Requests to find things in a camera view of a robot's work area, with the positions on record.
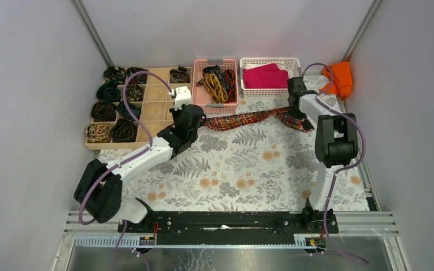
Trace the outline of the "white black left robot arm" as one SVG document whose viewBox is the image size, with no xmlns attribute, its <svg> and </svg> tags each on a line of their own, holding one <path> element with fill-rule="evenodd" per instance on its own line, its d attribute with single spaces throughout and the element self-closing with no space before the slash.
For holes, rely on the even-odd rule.
<svg viewBox="0 0 434 271">
<path fill-rule="evenodd" d="M 173 124 L 161 130 L 152 141 L 118 159 L 103 163 L 94 159 L 88 163 L 73 194 L 80 204 L 79 221 L 85 225 L 83 212 L 90 222 L 104 223 L 117 218 L 140 232 L 153 224 L 150 208 L 137 198 L 123 196 L 123 189 L 148 169 L 167 162 L 186 151 L 197 138 L 206 114 L 195 104 L 170 110 Z"/>
</svg>

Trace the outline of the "red checkered patterned tie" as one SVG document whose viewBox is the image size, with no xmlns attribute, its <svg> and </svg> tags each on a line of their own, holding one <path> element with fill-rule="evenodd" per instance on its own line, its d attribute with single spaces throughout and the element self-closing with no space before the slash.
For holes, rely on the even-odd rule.
<svg viewBox="0 0 434 271">
<path fill-rule="evenodd" d="M 297 119 L 288 114 L 288 107 L 275 108 L 271 110 L 241 113 L 238 115 L 221 116 L 207 118 L 202 124 L 211 130 L 227 131 L 236 129 L 245 125 L 256 124 L 265 121 L 270 116 L 277 117 L 285 126 L 300 132 L 310 132 L 314 129 L 311 121 L 304 117 Z"/>
</svg>

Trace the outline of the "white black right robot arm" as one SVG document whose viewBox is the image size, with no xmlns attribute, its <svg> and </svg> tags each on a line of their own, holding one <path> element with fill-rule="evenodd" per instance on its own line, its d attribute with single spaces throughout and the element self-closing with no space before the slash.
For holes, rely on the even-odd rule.
<svg viewBox="0 0 434 271">
<path fill-rule="evenodd" d="M 311 233 L 332 223 L 332 180 L 335 171 L 348 166 L 358 153 L 356 121 L 352 113 L 335 111 L 320 100 L 317 92 L 307 90 L 303 77 L 287 80 L 288 114 L 316 123 L 315 156 L 319 161 L 316 186 L 302 210 L 302 227 Z"/>
</svg>

